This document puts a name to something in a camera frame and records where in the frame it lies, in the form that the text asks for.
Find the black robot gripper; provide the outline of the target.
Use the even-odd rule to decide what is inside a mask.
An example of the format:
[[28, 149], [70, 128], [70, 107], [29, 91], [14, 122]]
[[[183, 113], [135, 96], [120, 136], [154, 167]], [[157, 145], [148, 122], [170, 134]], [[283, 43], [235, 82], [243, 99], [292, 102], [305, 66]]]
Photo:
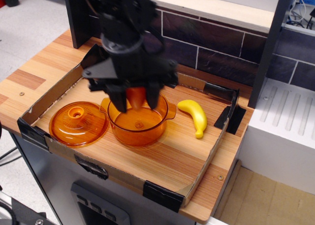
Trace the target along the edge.
[[84, 78], [91, 91], [104, 91], [116, 109], [126, 113], [126, 89], [143, 87], [151, 109], [158, 105], [159, 93], [164, 86], [176, 87], [177, 62], [163, 59], [158, 53], [149, 53], [143, 36], [131, 43], [113, 42], [101, 35], [101, 45], [94, 45], [82, 60]]

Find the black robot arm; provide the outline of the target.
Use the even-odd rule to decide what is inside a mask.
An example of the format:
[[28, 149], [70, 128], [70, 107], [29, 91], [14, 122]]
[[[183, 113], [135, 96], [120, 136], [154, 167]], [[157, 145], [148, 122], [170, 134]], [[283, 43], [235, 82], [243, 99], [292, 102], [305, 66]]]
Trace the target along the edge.
[[144, 88], [151, 109], [164, 86], [178, 83], [177, 62], [164, 59], [162, 36], [151, 26], [157, 17], [152, 0], [86, 0], [101, 25], [105, 59], [83, 70], [91, 91], [104, 91], [120, 111], [131, 102], [131, 88]]

